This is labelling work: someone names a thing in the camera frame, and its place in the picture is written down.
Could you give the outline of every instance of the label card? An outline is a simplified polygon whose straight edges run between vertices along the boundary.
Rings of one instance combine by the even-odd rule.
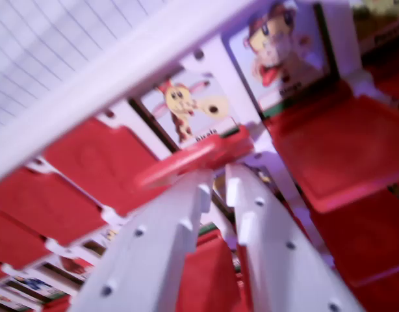
[[[142,96],[141,103],[180,148],[237,126],[221,86],[208,74],[181,71]]]
[[[399,0],[350,0],[361,54],[399,36]]]
[[[272,4],[254,14],[228,44],[262,111],[329,73],[311,5]]]
[[[28,307],[24,306],[23,304],[19,304],[15,301],[12,301],[11,299],[9,299],[6,296],[3,296],[1,294],[0,294],[0,304],[3,304],[4,306],[15,309],[16,311],[26,311],[29,309]]]
[[[35,301],[37,304],[45,304],[45,302],[43,302],[43,301],[41,301],[41,300],[39,300],[39,299],[37,299],[35,297],[32,297],[32,296],[30,296],[28,294],[25,294],[24,292],[20,291],[19,289],[16,289],[16,288],[12,287],[12,286],[2,284],[2,285],[0,285],[0,287],[3,288],[3,289],[6,289],[7,291],[10,291],[12,293],[18,294],[19,296],[25,297],[26,299]]]
[[[52,287],[50,284],[47,284],[44,281],[41,281],[40,279],[37,278],[12,276],[10,280],[50,299],[56,299],[60,296],[65,295],[63,291],[60,291],[59,289],[56,289]]]

